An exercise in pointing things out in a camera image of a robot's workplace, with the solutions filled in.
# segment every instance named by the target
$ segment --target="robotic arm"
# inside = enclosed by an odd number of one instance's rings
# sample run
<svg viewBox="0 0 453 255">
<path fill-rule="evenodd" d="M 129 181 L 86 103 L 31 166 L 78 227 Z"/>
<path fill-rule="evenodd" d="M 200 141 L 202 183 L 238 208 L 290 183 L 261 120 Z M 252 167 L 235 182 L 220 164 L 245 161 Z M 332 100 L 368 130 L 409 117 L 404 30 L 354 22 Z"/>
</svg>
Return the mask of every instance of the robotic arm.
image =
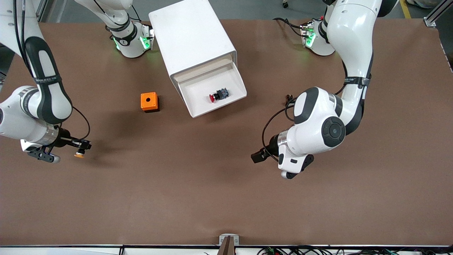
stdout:
<svg viewBox="0 0 453 255">
<path fill-rule="evenodd" d="M 50 153 L 53 147 L 71 145 L 84 153 L 90 142 L 73 138 L 56 125 L 69 118 L 72 102 L 41 34 L 32 2 L 0 0 L 0 31 L 0 42 L 24 59 L 37 84 L 17 88 L 0 103 L 0 135 L 20 140 L 24 152 L 46 162 L 59 162 L 60 158 Z"/>
<path fill-rule="evenodd" d="M 132 0 L 75 0 L 96 14 L 112 33 L 116 48 L 128 58 L 141 56 L 153 45 L 154 30 L 140 22 L 131 21 L 126 10 Z"/>
<path fill-rule="evenodd" d="M 277 156 L 281 176 L 292 179 L 313 161 L 313 154 L 336 148 L 358 128 L 371 79 L 373 26 L 382 1 L 330 0 L 324 19 L 303 28 L 311 31 L 306 47 L 318 55 L 336 50 L 342 58 L 346 77 L 341 98 L 318 87 L 305 90 L 294 104 L 294 125 L 252 154 L 254 163 Z"/>
</svg>

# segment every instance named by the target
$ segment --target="yellow tape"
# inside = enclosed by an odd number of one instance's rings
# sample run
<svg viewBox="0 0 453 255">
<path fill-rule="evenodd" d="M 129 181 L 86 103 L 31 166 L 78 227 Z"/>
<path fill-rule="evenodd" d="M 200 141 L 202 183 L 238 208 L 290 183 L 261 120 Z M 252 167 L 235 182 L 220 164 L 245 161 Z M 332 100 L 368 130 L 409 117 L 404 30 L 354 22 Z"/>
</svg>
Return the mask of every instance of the yellow tape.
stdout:
<svg viewBox="0 0 453 255">
<path fill-rule="evenodd" d="M 411 19 L 409 9 L 407 8 L 406 0 L 400 0 L 401 9 L 403 9 L 404 17 L 406 19 Z"/>
</svg>

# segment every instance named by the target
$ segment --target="white box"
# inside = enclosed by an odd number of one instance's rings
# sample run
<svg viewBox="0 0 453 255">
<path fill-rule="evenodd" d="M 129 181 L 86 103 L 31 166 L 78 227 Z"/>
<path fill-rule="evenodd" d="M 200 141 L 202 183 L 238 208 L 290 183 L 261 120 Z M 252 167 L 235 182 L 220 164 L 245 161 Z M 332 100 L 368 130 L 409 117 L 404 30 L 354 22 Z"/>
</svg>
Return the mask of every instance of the white box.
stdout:
<svg viewBox="0 0 453 255">
<path fill-rule="evenodd" d="M 184 0 L 149 13 L 168 74 L 195 118 L 247 95 L 237 53 L 208 0 Z M 209 94 L 229 97 L 212 103 Z"/>
</svg>

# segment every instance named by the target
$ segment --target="orange cube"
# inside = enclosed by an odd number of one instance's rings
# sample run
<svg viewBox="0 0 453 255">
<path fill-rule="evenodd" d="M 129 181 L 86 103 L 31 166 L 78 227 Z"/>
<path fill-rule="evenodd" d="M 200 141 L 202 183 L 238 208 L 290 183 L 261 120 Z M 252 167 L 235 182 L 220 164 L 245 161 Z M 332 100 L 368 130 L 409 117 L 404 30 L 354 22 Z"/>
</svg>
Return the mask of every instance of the orange cube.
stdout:
<svg viewBox="0 0 453 255">
<path fill-rule="evenodd" d="M 145 113 L 154 113 L 160 111 L 159 97 L 156 92 L 143 93 L 140 97 L 141 109 Z"/>
</svg>

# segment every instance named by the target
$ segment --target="brown tabletop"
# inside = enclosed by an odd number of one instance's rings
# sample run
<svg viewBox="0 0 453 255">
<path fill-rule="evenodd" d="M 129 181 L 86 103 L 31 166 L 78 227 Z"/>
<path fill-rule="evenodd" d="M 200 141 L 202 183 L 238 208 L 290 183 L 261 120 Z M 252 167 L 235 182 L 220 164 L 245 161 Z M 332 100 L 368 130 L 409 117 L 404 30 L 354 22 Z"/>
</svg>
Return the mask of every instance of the brown tabletop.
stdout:
<svg viewBox="0 0 453 255">
<path fill-rule="evenodd" d="M 41 24 L 93 147 L 38 162 L 0 137 L 0 244 L 453 243 L 453 75 L 422 20 L 378 20 L 373 79 L 358 130 L 288 181 L 254 164 L 286 94 L 336 92 L 338 55 L 318 57 L 276 21 L 223 20 L 248 95 L 191 118 L 158 51 L 127 59 L 104 24 Z M 15 57 L 0 100 L 33 84 Z M 143 113 L 156 91 L 161 111 Z M 266 141 L 291 122 L 283 114 Z M 64 123 L 80 137 L 76 113 Z"/>
</svg>

